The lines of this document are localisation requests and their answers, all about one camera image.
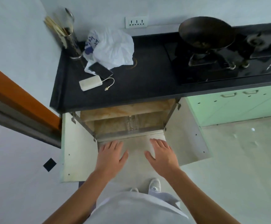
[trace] person's left arm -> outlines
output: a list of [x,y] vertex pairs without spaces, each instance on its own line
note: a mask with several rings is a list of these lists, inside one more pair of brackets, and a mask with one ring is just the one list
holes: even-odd
[[123,142],[112,141],[98,152],[95,170],[84,184],[43,224],[81,224],[89,217],[93,205],[107,183],[123,168],[127,151],[120,159]]

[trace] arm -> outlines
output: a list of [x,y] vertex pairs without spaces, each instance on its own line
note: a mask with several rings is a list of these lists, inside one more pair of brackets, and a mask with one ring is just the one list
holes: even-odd
[[240,224],[201,191],[184,173],[171,147],[159,139],[150,139],[155,159],[145,151],[145,156],[155,171],[164,177],[178,194],[197,224]]
[[120,159],[122,146],[123,142],[117,141],[103,145],[99,150],[93,173],[43,224],[84,223],[104,187],[123,168],[128,158],[126,151]]

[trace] electrical outlet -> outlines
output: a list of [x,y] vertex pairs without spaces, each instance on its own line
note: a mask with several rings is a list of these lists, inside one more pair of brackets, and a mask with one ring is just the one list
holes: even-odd
[[125,28],[138,28],[148,26],[148,16],[125,17]]

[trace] forearm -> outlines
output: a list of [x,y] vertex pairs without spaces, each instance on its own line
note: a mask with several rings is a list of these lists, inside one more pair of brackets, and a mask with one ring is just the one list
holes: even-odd
[[84,223],[107,183],[108,180],[102,173],[93,172],[84,184],[43,224]]
[[240,224],[201,191],[181,169],[166,178],[197,224]]

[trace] white plastic bag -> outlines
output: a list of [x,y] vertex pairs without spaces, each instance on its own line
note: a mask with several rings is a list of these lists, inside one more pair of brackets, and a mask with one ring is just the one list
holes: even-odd
[[106,28],[103,32],[91,30],[83,56],[88,61],[85,72],[95,74],[89,67],[99,62],[107,69],[133,65],[134,44],[132,37],[121,30]]

